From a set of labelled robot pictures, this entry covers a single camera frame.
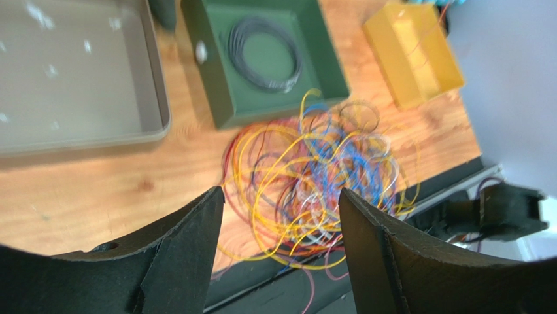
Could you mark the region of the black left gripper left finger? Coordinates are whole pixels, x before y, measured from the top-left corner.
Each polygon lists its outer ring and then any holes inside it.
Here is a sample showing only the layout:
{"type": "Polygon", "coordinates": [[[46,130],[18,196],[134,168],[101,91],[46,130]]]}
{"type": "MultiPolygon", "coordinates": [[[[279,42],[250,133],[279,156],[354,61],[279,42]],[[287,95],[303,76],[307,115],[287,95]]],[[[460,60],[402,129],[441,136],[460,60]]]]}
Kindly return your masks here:
{"type": "Polygon", "coordinates": [[[1,247],[2,313],[202,313],[224,193],[91,251],[43,256],[1,247]]]}

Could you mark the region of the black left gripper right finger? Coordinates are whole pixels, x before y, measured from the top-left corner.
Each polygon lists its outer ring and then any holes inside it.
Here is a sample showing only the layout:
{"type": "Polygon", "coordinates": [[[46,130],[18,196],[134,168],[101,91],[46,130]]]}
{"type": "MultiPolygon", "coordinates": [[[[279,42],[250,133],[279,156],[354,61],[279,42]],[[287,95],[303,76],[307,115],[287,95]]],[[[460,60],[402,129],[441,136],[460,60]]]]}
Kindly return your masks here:
{"type": "Polygon", "coordinates": [[[519,262],[432,237],[344,188],[341,232],[358,313],[555,313],[556,260],[519,262]]]}

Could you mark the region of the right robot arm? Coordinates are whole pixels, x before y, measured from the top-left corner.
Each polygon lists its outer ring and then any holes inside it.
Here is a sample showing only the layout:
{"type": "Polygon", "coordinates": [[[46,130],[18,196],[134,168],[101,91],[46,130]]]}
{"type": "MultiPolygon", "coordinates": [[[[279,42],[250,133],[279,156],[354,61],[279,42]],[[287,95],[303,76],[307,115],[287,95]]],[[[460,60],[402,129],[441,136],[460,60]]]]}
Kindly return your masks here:
{"type": "Polygon", "coordinates": [[[542,219],[539,190],[489,177],[470,196],[457,190],[412,214],[405,222],[441,241],[475,245],[486,240],[512,242],[549,228],[542,219]]]}

